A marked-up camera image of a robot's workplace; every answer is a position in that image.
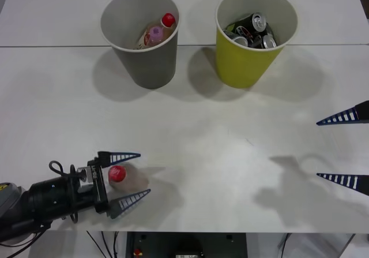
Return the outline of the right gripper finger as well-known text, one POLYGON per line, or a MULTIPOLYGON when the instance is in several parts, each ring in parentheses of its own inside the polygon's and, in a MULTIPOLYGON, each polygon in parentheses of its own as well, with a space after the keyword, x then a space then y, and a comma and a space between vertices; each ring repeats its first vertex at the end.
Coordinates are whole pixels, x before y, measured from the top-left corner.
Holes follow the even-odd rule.
POLYGON ((359 103, 352 108, 333 114, 318 121, 318 126, 342 124, 367 124, 369 101, 359 103))
POLYGON ((317 176, 369 196, 369 175, 316 173, 317 176))

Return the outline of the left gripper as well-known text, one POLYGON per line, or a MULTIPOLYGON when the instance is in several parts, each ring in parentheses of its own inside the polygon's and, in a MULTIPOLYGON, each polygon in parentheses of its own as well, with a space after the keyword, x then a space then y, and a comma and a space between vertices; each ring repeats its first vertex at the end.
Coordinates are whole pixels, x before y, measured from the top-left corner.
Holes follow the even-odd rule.
POLYGON ((88 161, 87 166, 76 169, 71 165, 74 212, 94 208, 97 213, 107 211, 109 218, 116 219, 137 206, 145 196, 150 194, 151 189, 113 199, 109 203, 101 167, 115 166, 140 156, 141 154, 135 152, 99 151, 97 159, 88 161))

